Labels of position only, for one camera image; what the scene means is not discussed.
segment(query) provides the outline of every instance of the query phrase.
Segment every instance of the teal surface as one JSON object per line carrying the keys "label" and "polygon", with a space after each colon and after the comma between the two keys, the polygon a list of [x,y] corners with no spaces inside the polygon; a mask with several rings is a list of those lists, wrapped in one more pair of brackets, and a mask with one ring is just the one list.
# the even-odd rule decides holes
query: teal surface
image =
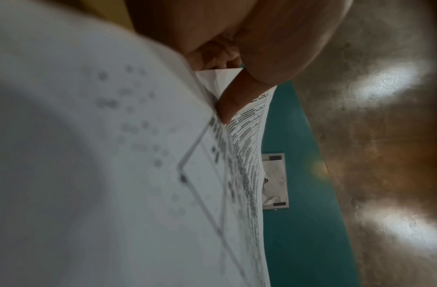
{"label": "teal surface", "polygon": [[289,208],[265,210],[264,248],[272,287],[359,287],[335,192],[314,175],[321,155],[291,82],[277,87],[263,153],[285,153]]}

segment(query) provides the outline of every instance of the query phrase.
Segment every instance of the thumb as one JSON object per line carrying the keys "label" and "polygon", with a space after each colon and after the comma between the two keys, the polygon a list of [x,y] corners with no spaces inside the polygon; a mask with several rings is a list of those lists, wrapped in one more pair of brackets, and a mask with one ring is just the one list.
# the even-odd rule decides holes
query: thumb
{"label": "thumb", "polygon": [[256,80],[244,68],[217,101],[215,108],[218,116],[224,124],[229,124],[240,109],[273,86]]}

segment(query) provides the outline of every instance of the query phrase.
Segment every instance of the concrete floor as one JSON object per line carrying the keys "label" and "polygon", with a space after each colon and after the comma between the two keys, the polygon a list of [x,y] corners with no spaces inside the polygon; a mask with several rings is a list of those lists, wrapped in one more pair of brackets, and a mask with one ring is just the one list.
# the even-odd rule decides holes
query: concrete floor
{"label": "concrete floor", "polygon": [[363,287],[437,287],[437,4],[356,0],[294,87]]}

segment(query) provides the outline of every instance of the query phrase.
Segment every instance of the book page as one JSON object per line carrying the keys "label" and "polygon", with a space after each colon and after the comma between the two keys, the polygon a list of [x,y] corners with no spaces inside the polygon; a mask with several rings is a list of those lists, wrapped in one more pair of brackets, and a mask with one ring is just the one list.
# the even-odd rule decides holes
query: book page
{"label": "book page", "polygon": [[269,286],[268,98],[225,128],[177,53],[0,1],[0,286]]}

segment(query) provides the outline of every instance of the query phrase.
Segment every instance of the hand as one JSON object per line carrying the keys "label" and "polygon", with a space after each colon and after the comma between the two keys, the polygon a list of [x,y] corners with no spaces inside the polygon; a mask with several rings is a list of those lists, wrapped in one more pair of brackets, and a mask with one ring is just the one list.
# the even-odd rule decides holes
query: hand
{"label": "hand", "polygon": [[194,70],[245,68],[216,105],[223,123],[292,79],[321,51],[352,0],[126,0],[137,32]]}

